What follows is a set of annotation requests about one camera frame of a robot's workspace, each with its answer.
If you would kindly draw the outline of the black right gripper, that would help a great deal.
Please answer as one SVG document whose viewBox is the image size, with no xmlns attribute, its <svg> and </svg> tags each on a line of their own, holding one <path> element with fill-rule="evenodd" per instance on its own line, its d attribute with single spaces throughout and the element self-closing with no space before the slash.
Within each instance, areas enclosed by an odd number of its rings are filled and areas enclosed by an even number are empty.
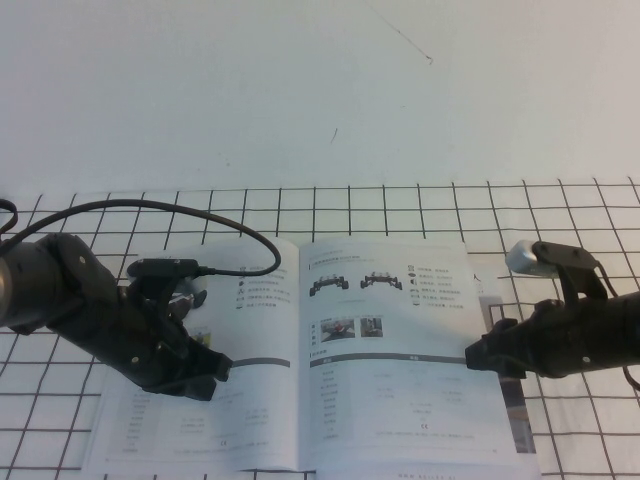
<svg viewBox="0 0 640 480">
<path fill-rule="evenodd" d="M 523 376 L 512 360 L 522 355 L 526 370 L 548 378 L 637 366 L 639 294 L 547 306 L 523 323 L 499 320 L 465 349 L 465 362 L 475 371 Z"/>
</svg>

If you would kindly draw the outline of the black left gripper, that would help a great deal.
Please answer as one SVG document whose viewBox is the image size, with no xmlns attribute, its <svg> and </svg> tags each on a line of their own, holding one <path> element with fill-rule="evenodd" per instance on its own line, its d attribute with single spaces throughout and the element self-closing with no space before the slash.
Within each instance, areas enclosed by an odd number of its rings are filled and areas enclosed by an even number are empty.
<svg viewBox="0 0 640 480">
<path fill-rule="evenodd" d="M 87 299 L 53 322 L 53 331 L 143 390 L 208 402 L 233 361 L 189 339 L 183 319 L 201 292 L 169 278 L 139 278 L 113 302 Z"/>
</svg>

